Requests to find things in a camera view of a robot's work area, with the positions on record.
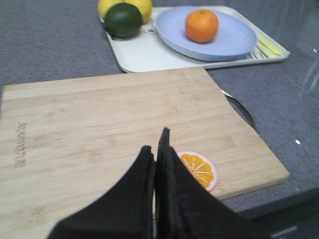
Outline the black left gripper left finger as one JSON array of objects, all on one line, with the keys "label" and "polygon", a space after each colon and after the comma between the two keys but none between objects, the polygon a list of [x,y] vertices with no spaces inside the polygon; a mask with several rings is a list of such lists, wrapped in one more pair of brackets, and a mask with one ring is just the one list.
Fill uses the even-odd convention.
[{"label": "black left gripper left finger", "polygon": [[60,220],[50,239],[150,239],[156,163],[143,146],[124,176],[102,197]]}]

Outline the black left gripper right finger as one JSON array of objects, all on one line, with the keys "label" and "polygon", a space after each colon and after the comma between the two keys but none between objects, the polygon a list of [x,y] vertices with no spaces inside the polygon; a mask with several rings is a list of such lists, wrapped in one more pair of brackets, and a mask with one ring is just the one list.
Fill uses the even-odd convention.
[{"label": "black left gripper right finger", "polygon": [[156,223],[159,239],[269,239],[270,233],[209,194],[183,165],[162,130],[157,155]]}]

